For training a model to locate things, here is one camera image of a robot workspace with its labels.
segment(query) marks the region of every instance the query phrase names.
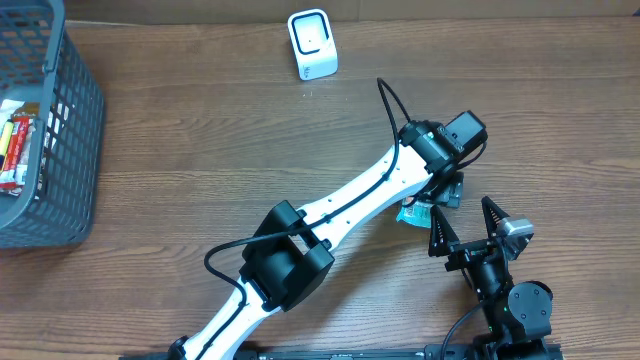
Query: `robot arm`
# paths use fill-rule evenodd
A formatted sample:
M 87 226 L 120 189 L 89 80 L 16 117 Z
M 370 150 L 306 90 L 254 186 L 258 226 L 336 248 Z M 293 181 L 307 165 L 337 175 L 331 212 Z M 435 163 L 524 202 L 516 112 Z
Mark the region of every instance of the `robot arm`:
M 340 190 L 302 206 L 298 211 L 306 213 L 306 216 L 303 217 L 304 221 L 310 224 L 320 220 L 324 215 L 330 214 L 349 202 L 355 195 L 361 193 L 362 189 L 371 187 L 380 178 L 380 174 L 387 171 L 392 157 L 393 148 L 375 165 Z M 369 219 L 391 204 L 423 189 L 432 177 L 425 166 L 425 161 L 411 147 L 400 147 L 396 170 L 385 183 L 362 201 L 333 218 L 329 223 L 319 225 L 311 231 L 318 239 L 328 240 L 331 245 L 330 251 L 335 251 L 349 234 Z M 238 317 L 218 335 L 202 360 L 233 359 L 236 350 L 251 332 L 264 319 L 280 310 L 280 307 L 273 310 L 263 309 L 263 298 L 256 289 L 248 281 L 242 281 L 242 278 L 239 282 L 247 292 L 247 305 Z M 240 300 L 240 291 L 236 289 L 213 320 L 200 333 L 184 343 L 184 358 L 186 360 L 196 359 L 206 342 L 237 309 Z
M 550 344 L 553 293 L 539 281 L 514 285 L 508 262 L 525 250 L 533 237 L 533 224 L 524 217 L 511 217 L 491 199 L 482 199 L 487 235 L 482 240 L 460 242 L 437 206 L 431 208 L 429 256 L 447 256 L 447 271 L 468 273 L 479 304 L 451 328 L 443 344 L 422 349 L 329 350 L 307 352 L 262 352 L 243 349 L 237 360 L 561 360 L 560 344 Z M 489 333 L 470 344 L 450 345 L 453 332 L 471 314 L 482 310 Z
M 299 235 L 309 250 L 302 254 L 288 236 L 247 245 L 242 253 L 246 263 L 238 281 L 246 292 L 246 304 L 225 325 L 241 303 L 242 294 L 236 289 L 200 333 L 173 345 L 176 359 L 233 359 L 238 347 L 264 319 L 279 310 L 292 309 L 320 285 L 333 264 L 331 253 L 347 236 L 407 196 L 421 192 L 436 196 L 456 173 L 460 161 L 487 139 L 485 125 L 470 111 L 446 126 L 409 121 L 399 134 L 398 158 L 389 178 L 329 221 L 305 230 L 378 182 L 389 171 L 394 147 L 333 194 L 298 210 L 283 201 L 269 212 L 255 236 L 301 229 Z

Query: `wood grain surface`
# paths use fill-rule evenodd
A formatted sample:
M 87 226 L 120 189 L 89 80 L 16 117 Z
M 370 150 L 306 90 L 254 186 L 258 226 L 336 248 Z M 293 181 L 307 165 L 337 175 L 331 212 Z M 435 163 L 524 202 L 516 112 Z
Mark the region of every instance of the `wood grain surface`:
M 65 0 L 67 18 L 125 24 L 286 22 L 310 8 L 331 21 L 631 16 L 639 0 Z
M 640 352 L 640 22 L 634 18 L 335 24 L 340 70 L 297 78 L 284 25 L 72 29 L 108 102 L 93 234 L 0 253 L 0 359 L 116 359 L 201 329 L 231 289 L 202 265 L 282 199 L 338 189 L 390 146 L 376 88 L 414 118 L 473 110 L 485 154 L 446 214 L 483 236 L 480 198 L 536 235 L 510 268 L 554 291 L 567 359 Z M 250 340 L 280 349 L 439 343 L 475 303 L 392 207 L 336 253 L 303 304 Z M 237 274 L 240 249 L 216 257 Z M 485 331 L 481 316 L 454 342 Z

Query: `basket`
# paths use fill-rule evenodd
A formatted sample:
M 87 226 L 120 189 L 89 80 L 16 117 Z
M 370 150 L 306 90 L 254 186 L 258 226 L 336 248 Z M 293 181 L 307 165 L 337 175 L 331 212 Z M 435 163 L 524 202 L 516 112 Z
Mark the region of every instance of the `basket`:
M 22 193 L 0 193 L 0 248 L 68 245 L 91 232 L 104 97 L 64 22 L 62 0 L 0 0 L 0 102 L 40 104 Z

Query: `black cable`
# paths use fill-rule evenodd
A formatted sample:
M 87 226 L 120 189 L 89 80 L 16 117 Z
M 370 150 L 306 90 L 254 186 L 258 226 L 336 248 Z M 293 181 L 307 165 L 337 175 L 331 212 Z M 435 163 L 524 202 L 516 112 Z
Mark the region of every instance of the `black cable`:
M 476 311 L 482 309 L 482 307 L 484 307 L 485 305 L 488 305 L 489 303 L 493 303 L 498 298 L 498 295 L 502 293 L 502 290 L 504 290 L 507 284 L 507 281 L 509 281 L 508 279 L 509 278 L 509 261 L 507 260 L 506 252 L 499 239 L 496 239 L 496 244 L 498 244 L 498 249 L 500 249 L 500 251 L 502 252 L 502 260 L 504 261 L 504 274 L 503 274 L 503 280 L 500 283 L 500 287 L 490 297 L 480 301 L 478 305 L 474 306 L 471 310 L 469 310 L 469 312 L 464 314 L 460 319 L 458 319 L 458 321 L 456 321 L 455 324 L 453 324 L 453 326 L 447 333 L 447 336 L 444 338 L 444 341 L 442 342 L 442 347 L 440 348 L 440 360 L 445 360 L 447 345 L 449 345 L 449 341 L 451 340 L 453 333 L 456 332 L 458 327 L 460 327 L 462 323 L 467 321 L 467 319 L 469 319 L 469 317 L 471 317 L 471 315 L 473 315 Z M 462 268 L 462 274 L 464 275 L 465 280 L 468 281 L 467 274 L 464 271 L 464 268 Z
M 446 356 L 446 353 L 447 353 L 447 351 L 446 351 L 447 350 L 447 345 L 449 344 L 449 340 L 451 340 L 451 337 L 453 336 L 453 333 L 455 333 L 456 330 L 458 330 L 458 328 L 460 327 L 460 325 L 462 325 L 462 323 L 467 321 L 467 319 L 469 319 L 471 317 L 471 315 L 473 315 L 476 311 L 482 309 L 482 307 L 485 306 L 486 304 L 488 304 L 490 301 L 492 301 L 492 300 L 489 299 L 489 298 L 480 301 L 478 303 L 478 305 L 474 306 L 466 314 L 462 315 L 462 317 L 460 319 L 458 319 L 458 321 L 456 321 L 455 324 L 453 324 L 453 326 L 451 327 L 451 329 L 447 333 L 447 336 L 445 336 L 444 341 L 442 342 L 442 347 L 440 348 L 440 360 L 445 360 L 445 356 Z
M 266 240 L 275 240 L 275 239 L 282 238 L 282 237 L 285 237 L 285 236 L 299 235 L 301 233 L 304 233 L 306 231 L 309 231 L 309 230 L 315 228 L 316 226 L 319 226 L 319 225 L 322 225 L 324 223 L 327 223 L 327 222 L 331 221 L 331 219 L 333 219 L 334 217 L 340 215 L 342 212 L 344 212 L 345 210 L 347 210 L 348 208 L 353 206 L 354 204 L 358 203 L 359 201 L 361 201 L 365 197 L 369 196 L 380 185 L 382 185 L 385 181 L 387 181 L 387 179 L 391 175 L 391 172 L 394 170 L 394 168 L 396 167 L 396 164 L 398 162 L 398 155 L 399 155 L 399 151 L 400 151 L 399 150 L 400 149 L 400 137 L 398 135 L 398 127 L 396 126 L 396 120 L 393 117 L 393 112 L 391 110 L 391 106 L 389 105 L 389 100 L 387 100 L 387 95 L 385 93 L 385 89 L 387 91 L 389 91 L 391 96 L 393 96 L 393 99 L 398 104 L 398 107 L 400 107 L 400 110 L 402 110 L 402 113 L 404 114 L 405 118 L 407 119 L 407 122 L 411 121 L 411 118 L 409 117 L 409 114 L 407 113 L 407 110 L 405 109 L 404 105 L 402 104 L 402 101 L 400 101 L 400 98 L 398 98 L 398 95 L 396 95 L 396 93 L 393 91 L 393 89 L 391 89 L 389 84 L 387 84 L 384 80 L 382 80 L 382 78 L 378 78 L 377 82 L 378 82 L 378 90 L 380 91 L 380 96 L 382 97 L 382 102 L 384 103 L 384 108 L 387 111 L 387 115 L 389 117 L 389 122 L 391 123 L 391 130 L 393 132 L 393 144 L 394 144 L 393 160 L 391 160 L 391 164 L 389 166 L 389 169 L 380 177 L 380 179 L 375 184 L 373 184 L 370 188 L 368 188 L 362 194 L 358 195 L 353 200 L 349 201 L 348 203 L 344 204 L 340 208 L 338 208 L 335 211 L 333 211 L 332 213 L 324 216 L 322 219 L 320 219 L 318 221 L 315 221 L 315 222 L 313 222 L 311 224 L 305 225 L 305 226 L 297 228 L 297 229 L 289 230 L 289 231 L 282 231 L 282 232 L 279 232 L 279 233 L 273 233 L 273 234 L 267 234 L 267 235 L 261 235 L 261 236 L 254 236 L 254 237 L 250 237 L 250 238 L 246 238 L 246 239 L 242 239 L 242 240 L 231 241 L 231 242 L 228 242 L 226 244 L 222 244 L 222 245 L 216 246 L 213 249 L 209 250 L 207 252 L 207 254 L 205 255 L 205 257 L 204 257 L 204 266 L 205 266 L 205 268 L 211 274 L 213 274 L 214 276 L 219 277 L 220 279 L 228 282 L 229 284 L 233 285 L 236 289 L 238 289 L 240 291 L 240 293 L 242 294 L 242 299 L 241 299 L 240 303 L 238 304 L 238 309 L 236 309 L 236 311 L 233 314 L 231 314 L 231 316 L 229 317 L 229 320 L 227 320 L 224 324 L 222 324 L 222 326 L 218 329 L 218 331 L 216 331 L 215 334 L 213 334 L 213 336 L 203 345 L 202 350 L 200 351 L 200 354 L 198 354 L 198 356 L 196 357 L 196 360 L 200 360 L 204 356 L 204 354 L 207 352 L 207 350 L 209 349 L 211 344 L 213 344 L 213 342 L 218 337 L 218 335 L 220 335 L 229 326 L 229 324 L 231 324 L 233 322 L 233 320 L 235 320 L 236 317 L 238 317 L 238 315 L 240 314 L 242 309 L 245 306 L 247 306 L 247 293 L 246 293 L 246 291 L 244 290 L 242 285 L 240 285 L 237 281 L 233 280 L 232 278 L 226 276 L 225 274 L 223 274 L 220 271 L 218 271 L 218 270 L 213 268 L 213 266 L 211 265 L 211 262 L 210 262 L 211 257 L 213 255 L 215 255 L 216 253 L 218 253 L 218 252 L 220 252 L 222 250 L 226 250 L 226 249 L 229 249 L 229 248 L 232 248 L 232 247 L 236 247 L 236 246 L 242 246 L 242 245 L 252 244 L 252 243 L 256 243 L 256 242 L 260 242 L 260 241 L 266 241 Z
M 482 153 L 484 152 L 484 150 L 486 148 L 487 148 L 487 142 L 485 141 L 485 142 L 482 143 L 482 148 L 480 149 L 480 151 L 478 151 L 476 156 L 473 157 L 473 159 L 458 164 L 458 170 L 462 170 L 462 169 L 466 168 L 467 166 L 473 164 L 474 161 L 478 160 L 478 158 L 480 157 L 480 155 L 482 155 Z
M 402 207 L 412 207 L 415 203 L 418 202 L 418 199 L 420 198 L 420 196 L 422 196 L 422 194 L 424 194 L 426 191 L 418 191 L 417 193 L 415 193 L 415 195 L 413 195 L 413 199 L 411 199 L 411 201 L 409 201 L 408 204 L 406 205 L 402 205 Z

